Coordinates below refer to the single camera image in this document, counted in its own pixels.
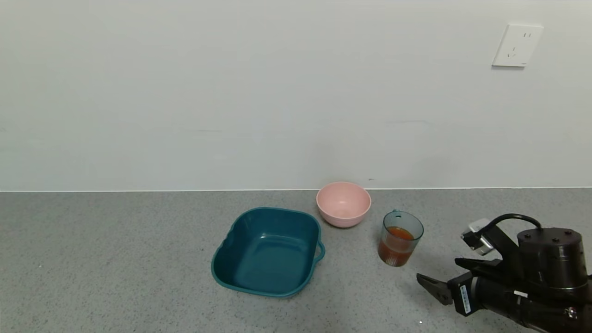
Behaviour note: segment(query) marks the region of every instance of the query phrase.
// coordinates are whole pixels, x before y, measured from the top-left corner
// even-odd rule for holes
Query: speckled countertop
[[[345,230],[322,222],[315,194],[0,193],[0,332],[530,332],[484,310],[464,318],[415,279],[463,272],[453,259],[476,256],[459,233],[506,212],[579,231],[592,267],[592,189],[371,191],[369,216]],[[326,256],[290,299],[234,292],[211,276],[230,225],[258,206],[321,222]],[[400,268],[376,251],[392,209],[426,227]]]

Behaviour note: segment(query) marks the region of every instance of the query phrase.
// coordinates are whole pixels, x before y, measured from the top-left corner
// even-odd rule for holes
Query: teal plastic basin
[[[216,282],[229,289],[288,297],[304,288],[324,255],[321,227],[314,217],[260,207],[234,221],[211,269]]]

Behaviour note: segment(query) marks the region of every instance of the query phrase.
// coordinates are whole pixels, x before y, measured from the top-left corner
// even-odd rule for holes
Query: red liquid
[[[398,226],[388,227],[387,231],[389,234],[378,245],[378,256],[391,266],[403,266],[413,253],[413,249],[409,251],[413,244],[409,241],[412,241],[414,237],[409,231]]]

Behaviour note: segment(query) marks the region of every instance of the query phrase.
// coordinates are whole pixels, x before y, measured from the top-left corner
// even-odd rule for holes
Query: bowl
[[[339,228],[349,228],[360,223],[371,204],[370,194],[352,182],[332,182],[317,193],[321,216]]]
[[[211,271],[216,282],[229,289],[288,297],[304,288],[324,255],[321,227],[314,217],[260,207],[234,221],[214,254]]]

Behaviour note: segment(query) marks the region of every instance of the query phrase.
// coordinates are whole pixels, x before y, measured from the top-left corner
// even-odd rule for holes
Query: label sticker
[[[466,286],[461,286],[462,304],[465,306],[465,314],[471,312],[471,302],[469,301],[469,294],[466,292]]]

